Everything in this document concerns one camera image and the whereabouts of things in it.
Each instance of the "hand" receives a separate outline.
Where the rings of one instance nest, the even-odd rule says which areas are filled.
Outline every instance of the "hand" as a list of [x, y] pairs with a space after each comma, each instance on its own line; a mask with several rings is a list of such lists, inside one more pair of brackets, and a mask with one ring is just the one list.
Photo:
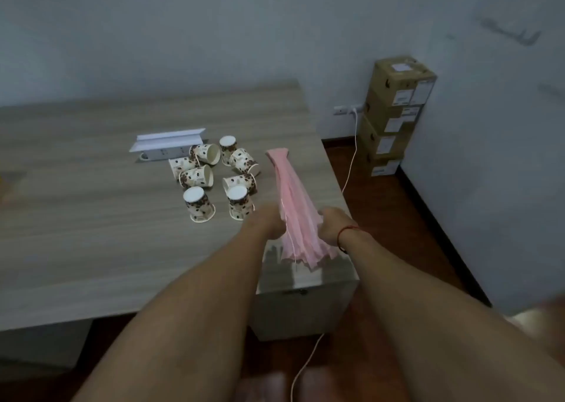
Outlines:
[[338, 207], [324, 207], [318, 213], [324, 217], [324, 221], [318, 228], [318, 237], [331, 246], [337, 246], [337, 235], [342, 228], [348, 225], [357, 226], [356, 221]]
[[261, 231], [267, 239], [276, 240], [286, 232], [279, 205], [273, 201], [255, 206], [255, 211], [244, 220], [242, 230]]

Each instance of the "stacked boxes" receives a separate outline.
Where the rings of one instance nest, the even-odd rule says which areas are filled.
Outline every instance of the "stacked boxes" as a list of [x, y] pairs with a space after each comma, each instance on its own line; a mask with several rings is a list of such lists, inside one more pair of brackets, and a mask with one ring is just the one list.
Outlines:
[[410, 56], [375, 63], [358, 132], [358, 157], [371, 176], [396, 172], [436, 79]]

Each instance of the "table top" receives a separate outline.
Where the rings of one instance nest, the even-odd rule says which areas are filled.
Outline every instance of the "table top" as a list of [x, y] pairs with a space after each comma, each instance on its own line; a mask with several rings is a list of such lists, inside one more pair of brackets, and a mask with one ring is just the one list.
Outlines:
[[[255, 203], [277, 200], [267, 149], [286, 147], [315, 206], [345, 201], [298, 86], [120, 104], [0, 109], [0, 330], [134, 312], [228, 241], [230, 218], [212, 168], [212, 220], [193, 223], [167, 161], [128, 152], [136, 135], [206, 127], [234, 135], [262, 167]], [[310, 270], [265, 250], [258, 293], [357, 279], [347, 257]]]

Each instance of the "red-brown floor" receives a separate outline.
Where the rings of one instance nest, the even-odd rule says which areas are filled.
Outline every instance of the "red-brown floor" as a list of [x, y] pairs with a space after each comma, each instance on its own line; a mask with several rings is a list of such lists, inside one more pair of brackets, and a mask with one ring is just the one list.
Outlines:
[[[327, 150], [343, 186], [352, 147]], [[345, 199], [354, 219], [383, 246], [419, 269], [462, 288], [453, 268], [394, 176], [370, 178], [354, 163]], [[0, 401], [68, 401], [131, 319], [96, 320], [77, 368], [57, 378], [0, 385]], [[565, 298], [513, 322], [565, 365]], [[288, 401], [296, 372], [317, 337], [260, 343], [249, 332], [236, 401]], [[408, 401], [394, 352], [358, 289], [335, 332], [322, 338], [294, 389], [295, 401]]]

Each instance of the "red string bracelet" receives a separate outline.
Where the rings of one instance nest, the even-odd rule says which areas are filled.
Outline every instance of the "red string bracelet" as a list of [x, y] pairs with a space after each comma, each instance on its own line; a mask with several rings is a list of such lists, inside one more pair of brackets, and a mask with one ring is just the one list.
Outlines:
[[348, 226], [344, 226], [344, 227], [340, 230], [340, 232], [337, 233], [337, 237], [336, 237], [336, 240], [337, 240], [337, 247], [338, 247], [343, 253], [345, 253], [345, 255], [347, 255], [348, 253], [347, 253], [347, 251], [346, 251], [345, 249], [343, 249], [343, 248], [340, 246], [340, 235], [341, 235], [341, 233], [342, 233], [343, 231], [345, 231], [345, 230], [360, 230], [360, 229], [361, 229], [361, 228], [359, 228], [358, 226], [355, 226], [355, 225], [348, 225]]

